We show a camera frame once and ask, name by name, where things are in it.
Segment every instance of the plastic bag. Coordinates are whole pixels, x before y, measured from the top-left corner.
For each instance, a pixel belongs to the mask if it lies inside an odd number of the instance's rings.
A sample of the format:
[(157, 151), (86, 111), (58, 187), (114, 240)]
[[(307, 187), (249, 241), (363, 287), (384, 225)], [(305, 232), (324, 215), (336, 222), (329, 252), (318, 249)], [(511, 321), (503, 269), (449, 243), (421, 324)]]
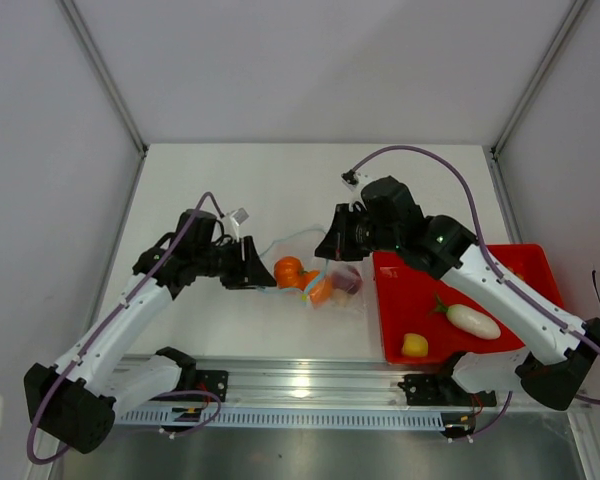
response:
[(270, 294), (287, 294), (311, 308), (363, 311), (364, 285), (357, 262), (329, 262), (314, 256), (326, 230), (313, 226), (274, 240), (260, 254), (262, 263), (274, 273), (278, 288)]

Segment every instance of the purple cable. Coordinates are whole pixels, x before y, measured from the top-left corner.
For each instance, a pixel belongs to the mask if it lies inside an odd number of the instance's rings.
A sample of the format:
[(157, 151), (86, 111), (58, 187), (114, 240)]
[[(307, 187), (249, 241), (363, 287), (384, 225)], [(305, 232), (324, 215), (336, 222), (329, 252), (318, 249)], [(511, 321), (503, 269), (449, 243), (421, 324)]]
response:
[(468, 436), (470, 436), (472, 438), (475, 438), (475, 437), (477, 437), (479, 435), (482, 435), (487, 430), (489, 430), (491, 427), (493, 427), (496, 424), (496, 422), (498, 420), (500, 420), (504, 416), (504, 414), (507, 412), (507, 409), (509, 408), (509, 405), (511, 405), (511, 398), (513, 398), (513, 392), (509, 392), (507, 394), (507, 399), (504, 401), (504, 405), (502, 405), (502, 409), (500, 410), (500, 412), (498, 413), (498, 415), (493, 420), (491, 420), (489, 423), (487, 423), (480, 430), (476, 430), (475, 432), (473, 432), (471, 435), (468, 435)]
[[(200, 208), (202, 208), (202, 204), (204, 203), (204, 201), (207, 198), (210, 198), (211, 201), (213, 202), (213, 205), (215, 206), (216, 210), (218, 211), (218, 215), (220, 215), (220, 216), (224, 215), (222, 213), (222, 211), (220, 210), (220, 208), (218, 206), (218, 202), (216, 201), (213, 194), (211, 192), (203, 193), (202, 196), (200, 197), (200, 200), (198, 201), (198, 204), (193, 209), (193, 213), (189, 216), (189, 218), (183, 225), (180, 232), (178, 232), (178, 234), (175, 236), (175, 238), (169, 245), (169, 248), (167, 248), (167, 251), (164, 253), (164, 255), (162, 255), (162, 258), (160, 258), (160, 260), (158, 260), (156, 262), (156, 264), (153, 266), (153, 268), (151, 270), (149, 270), (149, 273), (147, 273), (144, 276), (144, 278), (142, 280), (140, 280), (140, 282), (138, 282), (138, 284), (133, 288), (133, 290), (131, 290), (131, 292), (125, 297), (125, 301), (127, 303), (129, 303), (137, 295), (137, 293), (142, 289), (142, 287), (145, 286), (145, 284), (149, 281), (149, 279), (153, 277), (153, 274), (156, 273), (156, 271), (158, 271), (158, 269), (160, 267), (162, 267), (162, 265), (167, 260), (167, 258), (169, 258), (171, 256), (171, 254), (173, 253), (173, 250), (176, 248), (178, 243), (180, 243), (180, 240), (182, 240), (182, 237), (184, 237), (185, 233), (187, 232), (187, 230), (193, 223), (193, 220), (196, 218), (198, 213), (200, 213)], [(93, 345), (93, 342), (96, 341), (96, 339), (102, 334), (102, 332), (111, 324), (111, 322), (117, 317), (117, 315), (123, 309), (124, 309), (124, 305), (118, 304), (116, 306), (116, 308), (114, 308), (113, 311), (109, 315), (107, 315), (107, 317), (102, 321), (102, 323), (98, 326), (98, 328), (95, 329), (93, 334), (88, 338), (88, 340), (85, 342), (85, 344), (82, 346), (82, 348), (78, 351), (77, 355), (79, 357), (82, 357), (82, 356), (84, 356), (85, 353), (87, 353), (87, 351), (89, 350), (89, 347), (91, 347), (91, 345)], [(56, 393), (56, 391), (60, 387), (60, 384), (62, 383), (62, 381), (65, 378), (67, 378), (67, 376), (69, 375), (69, 373), (71, 373), (71, 371), (74, 369), (75, 366), (76, 366), (76, 362), (70, 362), (69, 365), (67, 365), (67, 368), (65, 368), (64, 371), (58, 376), (56, 381), (53, 382), (53, 384), (51, 385), (51, 388), (49, 388), (46, 395), (40, 402), (40, 406), (38, 407), (38, 410), (36, 411), (36, 414), (34, 415), (33, 420), (31, 421), (31, 428), (29, 429), (29, 434), (27, 435), (27, 457), (29, 457), (29, 461), (31, 463), (33, 463), (34, 465), (46, 465), (48, 463), (51, 463), (51, 462), (57, 460), (58, 458), (60, 458), (65, 453), (67, 453), (67, 451), (69, 450), (69, 446), (65, 445), (55, 455), (52, 455), (51, 457), (47, 457), (47, 458), (40, 458), (35, 453), (35, 449), (34, 449), (35, 445), (34, 444), (35, 444), (36, 430), (38, 429), (38, 426), (40, 425), (40, 420), (42, 419), (42, 414), (44, 413), (47, 406), (49, 405), (51, 398), (53, 398), (53, 395)]]
[[(373, 160), (378, 155), (381, 155), (385, 152), (391, 152), (394, 150), (407, 150), (410, 152), (421, 153), (422, 155), (426, 155), (427, 157), (434, 159), (438, 163), (441, 163), (442, 165), (447, 167), (447, 169), (449, 169), (451, 171), (451, 173), (453, 173), (453, 175), (462, 184), (464, 193), (467, 196), (467, 200), (469, 201), (469, 209), (471, 210), (471, 218), (473, 219), (473, 225), (476, 229), (476, 236), (478, 237), (478, 245), (480, 247), (480, 252), (482, 252), (482, 256), (484, 257), (484, 259), (487, 262), (487, 264), (489, 265), (489, 267), (493, 270), (493, 272), (498, 276), (498, 278), (502, 279), (502, 277), (504, 277), (504, 273), (495, 264), (495, 262), (491, 258), (489, 249), (487, 248), (487, 243), (485, 242), (484, 235), (482, 233), (482, 227), (480, 226), (480, 220), (478, 219), (478, 210), (476, 208), (476, 203), (473, 198), (473, 195), (471, 194), (471, 190), (469, 189), (469, 185), (467, 184), (467, 182), (464, 179), (464, 177), (462, 176), (462, 174), (458, 171), (458, 169), (456, 169), (453, 165), (451, 165), (444, 158), (436, 155), (433, 152), (430, 152), (429, 150), (425, 150), (424, 148), (413, 147), (411, 145), (391, 145), (388, 147), (381, 148), (380, 150), (376, 150), (375, 152), (371, 153), (370, 155), (367, 155), (365, 158), (360, 160), (360, 162), (358, 162), (351, 170), (356, 172), (360, 167), (365, 165), (370, 160)], [(531, 298), (529, 295), (527, 295), (524, 291), (522, 291), (518, 286), (516, 286), (510, 280), (505, 280), (504, 284), (507, 285), (507, 287), (509, 287), (515, 293), (517, 293), (520, 298), (522, 298), (524, 301), (526, 301), (535, 310), (537, 310), (542, 315), (547, 317), (549, 320), (551, 320), (555, 325), (557, 325), (562, 330), (568, 331), (571, 335), (576, 337), (578, 340), (580, 340), (581, 342), (584, 342), (585, 345), (587, 345), (594, 352), (596, 352), (597, 355), (600, 356), (600, 347), (598, 345), (596, 345), (593, 341), (591, 341), (590, 339), (588, 339), (587, 337), (585, 337), (584, 335), (582, 335), (579, 332), (569, 330), (568, 325), (565, 322), (563, 322), (562, 320), (560, 320), (560, 318), (558, 316), (556, 316), (553, 313), (551, 313), (550, 311), (548, 311), (546, 308), (544, 308), (542, 305), (540, 305), (538, 302), (536, 302), (533, 298)], [(591, 403), (594, 405), (600, 405), (600, 399), (597, 399), (597, 398), (590, 398), (590, 397), (587, 397), (584, 395), (576, 395), (575, 398), (577, 398), (578, 400), (583, 401), (583, 402)]]
[(218, 418), (218, 415), (220, 415), (220, 410), (222, 409), (222, 406), (221, 406), (222, 400), (220, 400), (220, 397), (218, 397), (213, 392), (207, 392), (205, 390), (182, 390), (180, 392), (167, 392), (167, 393), (161, 393), (160, 395), (158, 395), (155, 398), (180, 397), (183, 395), (204, 395), (206, 397), (211, 398), (214, 402), (216, 402), (217, 408), (216, 408), (216, 411), (213, 412), (213, 415), (211, 415), (209, 418), (207, 418), (204, 422), (200, 422), (195, 427), (188, 428), (186, 430), (183, 430), (182, 432), (177, 432), (177, 433), (174, 432), (172, 434), (174, 437), (184, 437), (185, 435), (190, 435), (194, 432), (197, 432), (201, 428), (204, 428), (206, 425), (208, 425), (209, 423), (213, 422), (216, 418)]

